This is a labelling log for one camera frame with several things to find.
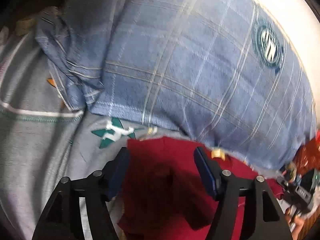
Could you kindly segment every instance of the red fabric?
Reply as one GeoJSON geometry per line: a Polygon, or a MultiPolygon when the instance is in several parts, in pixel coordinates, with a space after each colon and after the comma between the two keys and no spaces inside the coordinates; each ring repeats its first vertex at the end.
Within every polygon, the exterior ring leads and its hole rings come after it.
{"type": "MultiPolygon", "coordinates": [[[[168,137],[128,141],[131,163],[123,183],[124,215],[119,222],[128,240],[205,239],[218,203],[207,195],[201,183],[193,159],[198,146],[203,147],[168,137]]],[[[215,160],[238,177],[257,176],[235,158],[215,160]]],[[[280,197],[283,190],[276,181],[267,182],[280,197]]],[[[242,197],[232,240],[240,237],[243,215],[242,197]]]]}

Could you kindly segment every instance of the teal circular logo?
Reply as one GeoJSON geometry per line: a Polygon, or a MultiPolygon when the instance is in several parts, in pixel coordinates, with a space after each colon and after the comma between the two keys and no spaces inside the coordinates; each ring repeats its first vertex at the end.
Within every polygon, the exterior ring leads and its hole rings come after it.
{"type": "Polygon", "coordinates": [[[255,24],[252,43],[260,63],[275,69],[277,74],[283,65],[284,49],[268,22],[258,21],[255,24]]]}

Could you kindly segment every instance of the red cloth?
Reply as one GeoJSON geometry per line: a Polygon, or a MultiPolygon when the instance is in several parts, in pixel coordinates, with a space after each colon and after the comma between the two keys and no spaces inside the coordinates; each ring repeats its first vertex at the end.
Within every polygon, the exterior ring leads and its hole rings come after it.
{"type": "MultiPolygon", "coordinates": [[[[193,159],[198,146],[203,147],[168,137],[128,141],[131,163],[123,183],[124,215],[119,222],[128,240],[205,239],[218,202],[212,200],[201,183],[193,159]]],[[[215,160],[238,177],[257,176],[235,158],[215,160]]],[[[267,182],[276,196],[283,194],[275,180],[267,182]]],[[[241,197],[232,240],[240,237],[243,215],[241,197]]]]}

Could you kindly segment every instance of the white surface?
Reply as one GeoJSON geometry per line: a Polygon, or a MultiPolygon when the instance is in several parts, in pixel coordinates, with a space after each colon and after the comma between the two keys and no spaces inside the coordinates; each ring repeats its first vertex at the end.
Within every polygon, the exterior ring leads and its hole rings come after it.
{"type": "Polygon", "coordinates": [[[255,0],[287,34],[310,81],[320,127],[320,23],[305,0],[255,0]]]}

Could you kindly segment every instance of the blue plaid fabric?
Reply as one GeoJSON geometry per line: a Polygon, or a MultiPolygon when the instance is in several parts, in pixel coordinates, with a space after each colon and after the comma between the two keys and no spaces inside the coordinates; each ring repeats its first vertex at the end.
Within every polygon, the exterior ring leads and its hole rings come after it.
{"type": "Polygon", "coordinates": [[[182,130],[280,168],[316,132],[299,59],[253,0],[67,0],[36,40],[71,110],[182,130]]]}

